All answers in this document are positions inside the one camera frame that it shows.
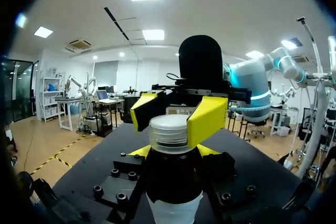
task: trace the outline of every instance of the computer monitor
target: computer monitor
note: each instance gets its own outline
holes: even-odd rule
[[[330,120],[336,120],[336,110],[327,110],[327,118]]]
[[[98,100],[108,99],[109,96],[106,93],[106,90],[98,90],[96,91]]]
[[[113,86],[107,86],[106,87],[106,92],[108,92],[108,93],[114,93]]]

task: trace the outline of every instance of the glass door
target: glass door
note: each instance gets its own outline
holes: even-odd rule
[[[33,63],[6,59],[2,63],[5,83],[6,123],[33,115],[31,81]]]
[[[12,60],[4,60],[4,62],[2,62],[4,73],[5,123],[7,125],[14,121],[12,111],[14,65],[15,61]]]

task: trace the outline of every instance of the shelf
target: shelf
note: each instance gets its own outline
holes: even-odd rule
[[[58,90],[58,91],[44,91],[44,94],[55,94],[55,93],[62,93],[63,90]]]
[[[49,103],[49,104],[44,104],[44,106],[46,107],[46,106],[51,106],[51,105],[56,105],[57,104],[57,102],[53,102],[53,103]]]
[[[54,115],[49,115],[49,116],[46,116],[46,119],[48,118],[53,118],[54,116],[58,116],[58,113],[54,114]]]

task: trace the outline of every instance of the black table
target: black table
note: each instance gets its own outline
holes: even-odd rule
[[[93,200],[92,187],[105,180],[113,160],[121,152],[130,153],[148,144],[148,129],[136,133],[133,124],[122,124],[64,174],[54,186],[54,192],[58,197],[67,197],[78,210],[89,211],[97,219],[106,219],[110,208]],[[290,171],[226,129],[208,138],[203,145],[228,152],[236,160],[237,172],[261,188],[272,205],[283,206],[300,183]],[[197,224],[217,223],[206,194],[195,220]],[[145,194],[131,223],[155,223]]]

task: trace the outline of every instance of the ceiling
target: ceiling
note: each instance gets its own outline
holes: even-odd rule
[[[147,41],[147,45],[130,46],[110,17],[108,7],[123,30],[163,29],[164,41]],[[298,37],[303,46],[292,55],[308,53],[314,57],[309,37],[296,18],[305,16],[316,37],[322,64],[329,65],[327,38],[331,28],[313,0],[36,0],[26,12],[25,28],[20,29],[12,50],[37,55],[43,49],[64,52],[65,45],[84,38],[93,45],[87,55],[71,55],[81,61],[134,60],[158,58],[176,60],[181,42],[192,35],[206,34],[220,44],[225,61],[247,59],[247,52],[270,52],[283,39]],[[34,36],[39,26],[54,33],[43,39]],[[141,31],[127,33],[131,39],[142,38]],[[144,44],[136,40],[132,43]],[[120,58],[119,52],[125,52]]]

